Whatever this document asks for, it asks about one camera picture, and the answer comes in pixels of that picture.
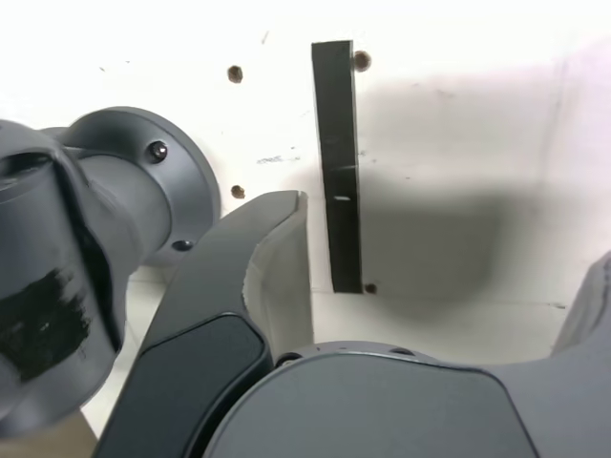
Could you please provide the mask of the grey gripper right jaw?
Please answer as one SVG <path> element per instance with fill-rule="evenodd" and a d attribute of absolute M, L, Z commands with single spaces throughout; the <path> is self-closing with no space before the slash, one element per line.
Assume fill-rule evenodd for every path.
<path fill-rule="evenodd" d="M 587 272 L 553 353 L 464 365 L 334 352 L 274 371 L 208 457 L 606 457 L 610 260 Z"/>

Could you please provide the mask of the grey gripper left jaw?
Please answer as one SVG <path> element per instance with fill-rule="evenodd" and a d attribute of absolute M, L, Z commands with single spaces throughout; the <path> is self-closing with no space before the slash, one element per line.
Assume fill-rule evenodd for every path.
<path fill-rule="evenodd" d="M 97 444 L 98 457 L 199 457 L 276 360 L 314 341 L 307 197 L 220 220 L 180 263 Z"/>

